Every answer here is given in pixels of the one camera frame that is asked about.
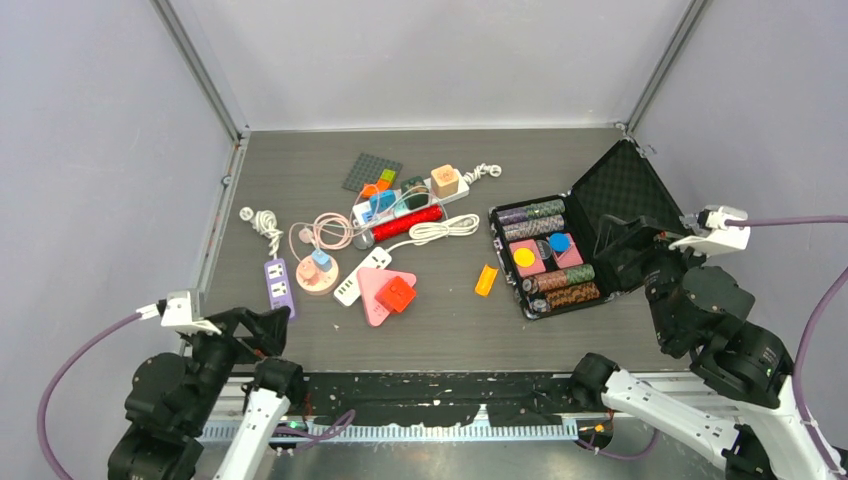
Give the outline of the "purple power strip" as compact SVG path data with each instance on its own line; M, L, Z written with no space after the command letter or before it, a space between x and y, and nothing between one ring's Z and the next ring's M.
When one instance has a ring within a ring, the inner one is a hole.
M272 259L264 264L264 275L269 304L272 310L287 307L289 319L297 316L292 285L283 259Z

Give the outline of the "light blue charger plug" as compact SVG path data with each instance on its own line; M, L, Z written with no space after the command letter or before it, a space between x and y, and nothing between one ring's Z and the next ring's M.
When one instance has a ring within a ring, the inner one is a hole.
M311 258L315 266L322 272L329 272L333 268L333 259L321 249L315 249Z

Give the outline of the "beige cube adapter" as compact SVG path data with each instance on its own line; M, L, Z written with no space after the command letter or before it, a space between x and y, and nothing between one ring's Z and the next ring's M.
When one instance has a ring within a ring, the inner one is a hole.
M450 164L445 164L430 172L430 188L440 199L452 196L459 191L460 176Z

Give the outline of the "pink round socket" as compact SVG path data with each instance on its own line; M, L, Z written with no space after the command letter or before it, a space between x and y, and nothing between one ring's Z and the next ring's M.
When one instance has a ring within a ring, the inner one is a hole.
M309 295L313 295L313 296L321 296L321 295L326 295L326 294L331 293L336 288L336 286L337 286L337 284L339 283L339 280L340 280L340 271L339 271L339 266L338 266L337 261L333 257L332 257L332 259L333 259L333 268L329 272L322 272L321 270L319 270L317 268L318 273L316 275L314 282L312 282L311 284L306 284L306 283L301 282L298 278L298 275L297 275L297 267L301 262L306 261L306 262L313 263L311 256L304 258L304 259L299 261L299 263L296 267L296 270L295 270L295 278L296 278L297 284L299 285L299 287L305 293L307 293Z

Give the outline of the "dark green cube adapter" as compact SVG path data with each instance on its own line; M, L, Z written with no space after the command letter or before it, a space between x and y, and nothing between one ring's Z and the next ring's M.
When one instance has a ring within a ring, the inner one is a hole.
M410 211L426 207L430 202L430 190L421 176L414 176L401 183L402 203Z

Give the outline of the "blue plug adapter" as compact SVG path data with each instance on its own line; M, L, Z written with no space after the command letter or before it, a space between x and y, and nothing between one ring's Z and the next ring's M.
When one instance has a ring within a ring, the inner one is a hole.
M369 212L372 215L380 214L391 208L397 201L394 190L384 190L372 194L368 199Z

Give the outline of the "white multicolour power strip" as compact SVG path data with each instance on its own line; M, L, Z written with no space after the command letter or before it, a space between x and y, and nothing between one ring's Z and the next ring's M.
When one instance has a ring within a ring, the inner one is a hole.
M447 205L463 199L470 192L464 178L459 179L458 190L445 197L437 197L431 192L429 178L424 180L424 185L424 193L404 194L401 189L395 189L357 203L352 208L352 224L355 227L381 225L432 205Z

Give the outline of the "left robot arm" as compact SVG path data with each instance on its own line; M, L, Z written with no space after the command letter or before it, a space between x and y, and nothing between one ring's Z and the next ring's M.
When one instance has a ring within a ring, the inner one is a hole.
M130 426L109 456L110 479L191 479L207 421L240 363L256 364L244 418L215 476L251 479L284 414L307 398L301 365L282 359L291 310L244 307L210 317L214 332L186 335L188 357L162 353L136 370L124 408Z

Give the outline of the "pink charger plug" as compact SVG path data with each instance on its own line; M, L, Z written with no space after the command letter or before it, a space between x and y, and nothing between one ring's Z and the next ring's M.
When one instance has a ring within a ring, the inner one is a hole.
M297 275L301 282L311 284L318 273L317 267L311 262L301 262L297 267Z

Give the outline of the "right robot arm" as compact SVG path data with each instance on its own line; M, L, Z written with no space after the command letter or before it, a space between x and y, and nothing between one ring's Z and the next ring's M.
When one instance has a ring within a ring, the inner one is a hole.
M731 421L659 391L607 357L589 353L570 377L584 410L607 408L638 418L688 446L728 479L843 479L847 452L830 444L804 399L801 373L808 341L826 308L814 308L796 353L749 321L754 297L712 256L742 251L756 223L744 211L708 206L683 219L689 235L655 219L600 219L595 256L632 250L625 270L642 275L663 354L689 356L690 371L740 413Z

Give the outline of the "pink triangular socket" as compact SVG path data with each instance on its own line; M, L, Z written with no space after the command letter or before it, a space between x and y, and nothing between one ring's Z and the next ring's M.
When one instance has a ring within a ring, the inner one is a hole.
M372 328L390 315L403 313L417 296L417 276L410 272L364 267L357 281L366 322Z

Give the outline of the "red cube adapter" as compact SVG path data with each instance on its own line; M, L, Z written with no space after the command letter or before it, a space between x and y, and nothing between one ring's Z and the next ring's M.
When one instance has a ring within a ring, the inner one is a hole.
M390 313L402 313L416 298L416 295L413 281L401 276L394 276L378 290L375 299Z

